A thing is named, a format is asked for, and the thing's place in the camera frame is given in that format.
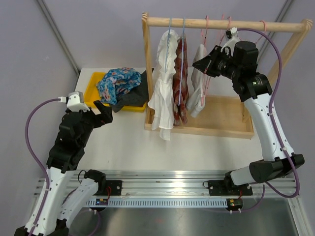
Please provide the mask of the grey polka dot skirt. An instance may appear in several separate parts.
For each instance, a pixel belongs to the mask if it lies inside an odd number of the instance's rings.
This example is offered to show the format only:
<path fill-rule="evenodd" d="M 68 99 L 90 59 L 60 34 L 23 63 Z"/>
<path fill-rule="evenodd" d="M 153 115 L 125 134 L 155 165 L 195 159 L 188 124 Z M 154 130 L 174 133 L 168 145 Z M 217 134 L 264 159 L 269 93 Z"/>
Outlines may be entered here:
<path fill-rule="evenodd" d="M 117 103 L 109 106 L 113 112 L 117 113 L 122 109 L 130 108 L 131 111 L 135 111 L 136 108 L 143 108 L 145 103 L 149 99 L 148 85 L 147 85 L 147 74 L 146 71 L 141 73 L 140 85 L 131 89 L 127 94 L 121 95 L 117 98 Z"/>

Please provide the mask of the red plaid skirt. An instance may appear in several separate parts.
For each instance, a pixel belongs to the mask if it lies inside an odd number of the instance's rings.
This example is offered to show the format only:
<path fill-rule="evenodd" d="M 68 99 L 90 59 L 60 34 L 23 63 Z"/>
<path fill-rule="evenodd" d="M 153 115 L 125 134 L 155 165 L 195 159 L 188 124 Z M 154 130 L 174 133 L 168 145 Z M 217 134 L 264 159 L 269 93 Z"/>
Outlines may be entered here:
<path fill-rule="evenodd" d="M 186 102 L 189 98 L 188 88 L 188 56 L 187 56 L 187 40 L 183 33 L 178 40 L 178 47 L 176 49 L 175 70 L 173 76 L 173 114 L 174 126 L 186 124 L 187 109 Z"/>

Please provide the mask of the blue floral skirt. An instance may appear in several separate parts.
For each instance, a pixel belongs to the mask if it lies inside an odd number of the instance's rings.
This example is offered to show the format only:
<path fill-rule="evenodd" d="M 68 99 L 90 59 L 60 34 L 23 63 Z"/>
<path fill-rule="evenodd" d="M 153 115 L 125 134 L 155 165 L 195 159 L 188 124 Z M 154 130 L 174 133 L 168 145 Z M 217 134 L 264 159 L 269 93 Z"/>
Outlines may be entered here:
<path fill-rule="evenodd" d="M 129 93 L 141 84 L 141 74 L 134 68 L 121 67 L 110 69 L 96 83 L 96 88 L 102 103 L 116 105 L 118 98 Z"/>

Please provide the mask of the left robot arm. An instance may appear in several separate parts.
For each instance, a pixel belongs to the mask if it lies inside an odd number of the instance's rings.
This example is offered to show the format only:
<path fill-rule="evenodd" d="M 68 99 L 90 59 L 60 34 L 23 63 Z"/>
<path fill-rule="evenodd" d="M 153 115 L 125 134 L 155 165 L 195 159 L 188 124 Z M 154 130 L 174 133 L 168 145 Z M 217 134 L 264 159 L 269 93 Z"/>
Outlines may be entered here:
<path fill-rule="evenodd" d="M 66 109 L 55 143 L 49 151 L 39 199 L 27 224 L 16 229 L 16 236 L 66 236 L 87 200 L 94 194 L 105 193 L 105 173 L 89 170 L 79 187 L 67 199 L 64 198 L 91 132 L 113 121 L 111 107 L 98 100 L 94 101 L 94 105 L 99 114 L 91 109 Z"/>

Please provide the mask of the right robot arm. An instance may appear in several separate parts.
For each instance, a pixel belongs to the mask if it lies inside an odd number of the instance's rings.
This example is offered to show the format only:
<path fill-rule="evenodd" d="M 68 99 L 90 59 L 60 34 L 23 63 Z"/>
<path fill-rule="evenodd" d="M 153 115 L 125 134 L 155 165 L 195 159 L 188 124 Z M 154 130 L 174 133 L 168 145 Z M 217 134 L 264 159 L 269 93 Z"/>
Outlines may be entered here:
<path fill-rule="evenodd" d="M 229 195 L 241 186 L 266 183 L 294 174 L 305 163 L 286 140 L 274 107 L 274 94 L 268 78 L 257 71 L 258 49 L 253 42 L 239 41 L 234 49 L 215 46 L 204 58 L 194 62 L 195 69 L 210 77 L 224 76 L 232 81 L 234 91 L 248 110 L 255 125 L 262 149 L 262 160 L 226 173 L 223 188 Z"/>

